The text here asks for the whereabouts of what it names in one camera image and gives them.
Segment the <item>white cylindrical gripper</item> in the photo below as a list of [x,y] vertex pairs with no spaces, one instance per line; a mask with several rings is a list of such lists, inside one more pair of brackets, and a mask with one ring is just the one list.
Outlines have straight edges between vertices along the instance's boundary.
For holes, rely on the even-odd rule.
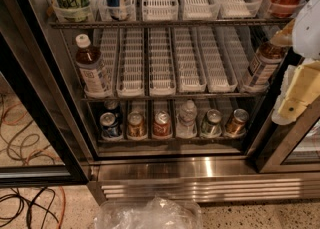
[[278,125],[295,122],[320,96],[320,0],[309,0],[282,30],[270,39],[279,47],[292,45],[305,59],[299,66],[289,65],[285,71],[280,95],[271,119]]

